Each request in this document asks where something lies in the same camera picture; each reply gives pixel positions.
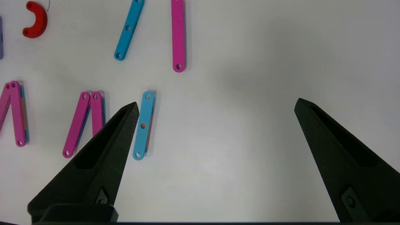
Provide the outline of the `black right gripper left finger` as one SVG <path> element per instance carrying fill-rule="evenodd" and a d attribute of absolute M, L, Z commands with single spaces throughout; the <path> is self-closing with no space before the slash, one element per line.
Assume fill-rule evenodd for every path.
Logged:
<path fill-rule="evenodd" d="M 114 208 L 139 117 L 122 107 L 29 202 L 33 223 L 115 223 Z"/>

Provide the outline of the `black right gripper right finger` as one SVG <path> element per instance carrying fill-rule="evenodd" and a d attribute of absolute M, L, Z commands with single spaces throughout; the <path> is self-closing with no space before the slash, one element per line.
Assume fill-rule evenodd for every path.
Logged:
<path fill-rule="evenodd" d="M 398 223 L 400 174 L 316 104 L 294 112 L 342 223 Z"/>

